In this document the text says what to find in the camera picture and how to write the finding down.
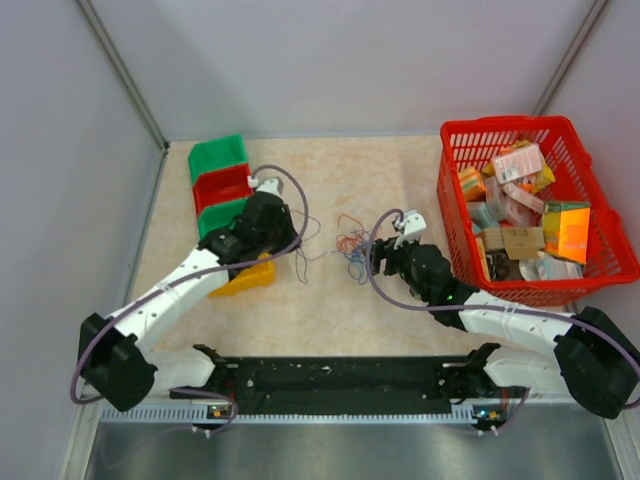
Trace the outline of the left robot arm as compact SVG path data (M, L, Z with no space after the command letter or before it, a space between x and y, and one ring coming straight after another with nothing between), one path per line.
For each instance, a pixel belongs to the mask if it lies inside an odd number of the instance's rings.
M220 394L227 374L215 365L212 349L156 352L153 348L210 292L236 278L260 255L285 249L296 236L281 196L256 191L231 227L210 231L143 297L109 318L94 313L83 321L78 350L81 377L119 411L173 388L195 387L209 397Z

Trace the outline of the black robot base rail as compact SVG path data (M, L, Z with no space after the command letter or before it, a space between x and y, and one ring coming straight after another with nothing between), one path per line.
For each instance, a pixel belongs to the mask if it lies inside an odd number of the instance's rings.
M206 392L235 400L244 415L448 414L467 400L521 397L499 387L480 356L222 357L202 387L180 387L174 399Z

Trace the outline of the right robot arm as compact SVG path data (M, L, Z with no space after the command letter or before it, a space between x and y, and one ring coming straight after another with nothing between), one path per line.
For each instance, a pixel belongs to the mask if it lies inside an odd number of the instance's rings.
M615 419L638 407L639 351L602 310L559 313L508 302L456 278L439 248L394 237L365 248L369 277L399 276L418 310L446 326L520 346L490 348L467 370L469 388L487 396L500 386L568 393L592 414Z

